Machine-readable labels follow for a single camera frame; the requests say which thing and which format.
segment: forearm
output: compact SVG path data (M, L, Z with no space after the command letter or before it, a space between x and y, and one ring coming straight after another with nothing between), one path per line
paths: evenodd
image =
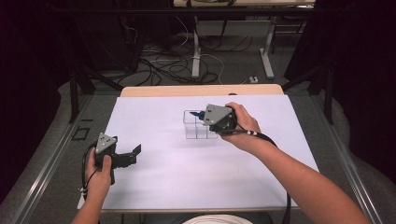
M104 200L102 199L87 198L87 201L81 206L72 223L97 224L103 202Z
M274 174L316 223L369 223L359 207L332 181L266 141L250 153Z

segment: human arm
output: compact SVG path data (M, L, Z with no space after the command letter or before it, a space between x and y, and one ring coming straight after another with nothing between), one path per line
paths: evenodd
M88 183L87 199L75 216L72 222L73 224L98 223L103 202L105 201L110 188L111 158L109 156L105 156L102 171L96 171L97 167L95 166L94 151L95 148L91 150L87 169L85 170L87 180L92 175L90 182Z
M261 132L257 120L242 105L229 103L227 106L235 110L242 127ZM331 180L270 142L245 133L222 134L221 137L257 157L315 223L370 223L359 207Z

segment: power strip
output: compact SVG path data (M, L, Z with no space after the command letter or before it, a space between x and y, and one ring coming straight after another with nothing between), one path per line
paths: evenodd
M257 77L249 77L248 79L250 80L251 84L259 83L259 79Z

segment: human hand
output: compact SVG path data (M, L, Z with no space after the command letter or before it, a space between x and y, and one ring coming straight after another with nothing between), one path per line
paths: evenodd
M243 128L245 130L260 133L261 129L257 120L250 116L248 111L242 106L234 102L228 103L226 106L231 107L235 111L237 117L238 126L237 128ZM246 152L253 153L257 148L258 142L262 142L258 137L248 135L246 133L221 133L221 138L234 144L236 147L245 150Z
M85 179L87 181L92 176L88 183L87 200L103 203L111 184L111 157L105 155L102 170L97 170L98 168L95 166L95 150L95 147L91 149L87 169L85 170Z

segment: metal frame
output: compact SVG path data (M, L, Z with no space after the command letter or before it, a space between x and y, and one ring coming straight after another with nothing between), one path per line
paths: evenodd
M348 179L349 184L352 187L356 198L358 199L364 215L366 215L372 221L372 223L382 224L383 222L377 213L375 206L373 205L366 187L359 177L358 169L351 159L347 147L341 141L340 136L338 135L334 126L331 125L327 118L323 115L322 102L318 96L311 96L311 99L314 102L315 108L320 114L320 118L327 127L333 142L335 143L335 154L337 155L338 160L344 169L346 178Z

